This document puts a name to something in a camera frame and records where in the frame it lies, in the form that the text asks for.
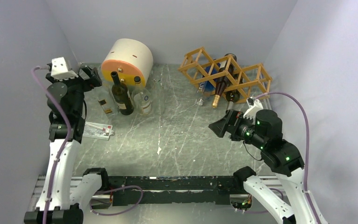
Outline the clear bottle black cap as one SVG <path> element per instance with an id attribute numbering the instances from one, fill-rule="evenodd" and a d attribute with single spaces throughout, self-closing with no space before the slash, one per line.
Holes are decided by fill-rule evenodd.
<path id="1" fill-rule="evenodd" d="M 112 117 L 118 114 L 119 110 L 112 96 L 109 94 L 107 88 L 105 88 L 104 86 L 98 87 L 97 100 L 102 110 L 108 117 Z"/>

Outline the dark bottle gold foil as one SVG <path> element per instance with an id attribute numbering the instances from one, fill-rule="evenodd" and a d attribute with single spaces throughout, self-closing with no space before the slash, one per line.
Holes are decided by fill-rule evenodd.
<path id="1" fill-rule="evenodd" d="M 234 66 L 232 64 L 227 66 L 227 60 L 220 63 L 218 72 L 224 71 L 226 67 L 228 67 L 229 74 L 232 74 L 234 71 Z M 227 78 L 227 76 L 221 76 L 216 79 L 216 87 L 215 87 L 215 94 L 212 102 L 212 108 L 217 108 L 220 97 L 228 84 L 229 84 L 229 79 Z"/>

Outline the dark green wine bottle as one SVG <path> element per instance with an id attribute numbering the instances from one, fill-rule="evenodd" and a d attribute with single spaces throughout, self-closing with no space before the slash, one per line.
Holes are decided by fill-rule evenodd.
<path id="1" fill-rule="evenodd" d="M 134 112 L 133 103 L 127 86 L 121 82 L 116 71 L 111 72 L 113 86 L 111 92 L 122 115 L 130 115 Z"/>

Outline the large clear glass bottle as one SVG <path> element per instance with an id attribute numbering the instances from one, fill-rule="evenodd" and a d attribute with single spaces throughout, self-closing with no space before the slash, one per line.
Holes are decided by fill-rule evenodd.
<path id="1" fill-rule="evenodd" d="M 143 86 L 139 76 L 134 77 L 135 87 L 132 91 L 131 98 L 134 108 L 141 115 L 148 115 L 152 112 L 151 93 Z"/>

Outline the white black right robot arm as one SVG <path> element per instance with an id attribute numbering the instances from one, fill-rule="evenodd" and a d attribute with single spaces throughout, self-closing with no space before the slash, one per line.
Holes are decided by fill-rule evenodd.
<path id="1" fill-rule="evenodd" d="M 280 181 L 288 203 L 268 188 L 250 167 L 234 172 L 233 188 L 248 192 L 279 224 L 326 224 L 313 195 L 305 187 L 305 164 L 298 148 L 283 139 L 282 120 L 276 112 L 260 109 L 253 118 L 229 110 L 208 126 L 219 138 L 230 133 L 230 140 L 241 141 L 261 151 L 261 159 Z"/>

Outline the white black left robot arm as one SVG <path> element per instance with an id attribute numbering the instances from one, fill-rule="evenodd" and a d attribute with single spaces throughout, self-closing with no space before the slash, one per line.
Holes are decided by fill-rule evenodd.
<path id="1" fill-rule="evenodd" d="M 76 73 L 61 81 L 53 77 L 53 65 L 36 66 L 31 74 L 37 84 L 36 70 L 48 70 L 49 87 L 42 87 L 48 98 L 49 162 L 42 193 L 33 211 L 24 215 L 26 224 L 81 224 L 84 213 L 90 209 L 93 195 L 110 189 L 106 169 L 89 168 L 80 184 L 70 189 L 72 171 L 85 127 L 87 115 L 85 92 L 102 85 L 97 68 L 85 65 L 81 70 L 88 76 L 83 79 Z"/>

